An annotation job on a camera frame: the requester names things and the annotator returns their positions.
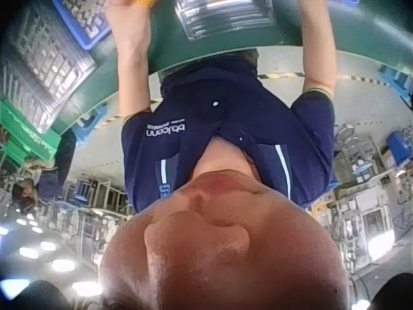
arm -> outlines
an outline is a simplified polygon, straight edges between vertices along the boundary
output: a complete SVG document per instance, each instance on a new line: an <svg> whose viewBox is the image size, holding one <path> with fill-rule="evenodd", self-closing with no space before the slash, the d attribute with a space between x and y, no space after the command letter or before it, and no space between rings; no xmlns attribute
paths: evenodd
<svg viewBox="0 0 413 310"><path fill-rule="evenodd" d="M327 0L299 0L299 5L303 16L303 92L320 88L333 97L337 59Z"/></svg>
<svg viewBox="0 0 413 310"><path fill-rule="evenodd" d="M25 161L25 169L30 171L42 170L42 169L53 169L55 167L55 159L52 158L50 161L43 161L39 158L37 159L27 159Z"/></svg>
<svg viewBox="0 0 413 310"><path fill-rule="evenodd" d="M117 48L119 110L127 118L149 108L150 9L136 0L111 0L106 14Z"/></svg>

polo shirt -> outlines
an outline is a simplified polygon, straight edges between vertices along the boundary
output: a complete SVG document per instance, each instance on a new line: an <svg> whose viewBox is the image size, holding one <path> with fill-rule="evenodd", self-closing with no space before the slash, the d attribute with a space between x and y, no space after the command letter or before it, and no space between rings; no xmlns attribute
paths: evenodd
<svg viewBox="0 0 413 310"><path fill-rule="evenodd" d="M243 60L210 62L166 81L155 112L125 121L125 188L136 212L188 182L214 136L244 151L261 181L302 208L327 189L334 109L318 90L291 108L262 86Z"/></svg>
<svg viewBox="0 0 413 310"><path fill-rule="evenodd" d="M59 171L57 168L43 170L39 182L36 185L37 195L41 200L51 200L62 195L63 186L59 182Z"/></svg>

